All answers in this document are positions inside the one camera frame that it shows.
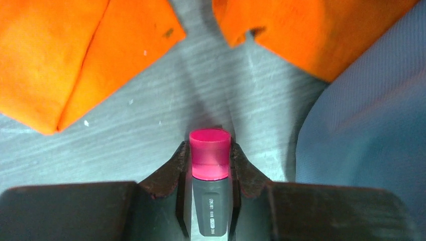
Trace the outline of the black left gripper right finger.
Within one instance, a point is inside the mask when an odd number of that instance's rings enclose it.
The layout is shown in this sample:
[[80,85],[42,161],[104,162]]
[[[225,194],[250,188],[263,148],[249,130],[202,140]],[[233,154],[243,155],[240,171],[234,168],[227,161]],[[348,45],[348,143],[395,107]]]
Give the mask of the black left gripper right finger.
[[275,182],[233,143],[229,240],[419,240],[406,206],[375,188]]

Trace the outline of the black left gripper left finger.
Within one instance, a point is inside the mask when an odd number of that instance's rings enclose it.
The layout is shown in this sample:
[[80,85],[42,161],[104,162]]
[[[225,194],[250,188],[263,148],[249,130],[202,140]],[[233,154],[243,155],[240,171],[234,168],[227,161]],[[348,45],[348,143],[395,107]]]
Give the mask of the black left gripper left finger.
[[1,240],[190,240],[189,143],[141,182],[7,189]]

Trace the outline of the pink highlighter marker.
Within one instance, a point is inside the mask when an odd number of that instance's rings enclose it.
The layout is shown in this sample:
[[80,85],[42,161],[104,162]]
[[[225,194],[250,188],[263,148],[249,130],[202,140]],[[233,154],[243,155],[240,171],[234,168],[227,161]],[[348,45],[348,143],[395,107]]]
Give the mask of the pink highlighter marker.
[[199,232],[218,237],[227,232],[231,134],[223,129],[189,134],[192,188]]

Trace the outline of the light blue backpack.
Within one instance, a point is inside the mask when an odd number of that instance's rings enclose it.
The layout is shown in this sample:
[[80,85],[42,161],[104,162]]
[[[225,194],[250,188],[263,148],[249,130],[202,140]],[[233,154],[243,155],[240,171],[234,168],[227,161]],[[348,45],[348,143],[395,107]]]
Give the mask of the light blue backpack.
[[425,232],[425,1],[317,99],[298,134],[295,180],[389,190]]

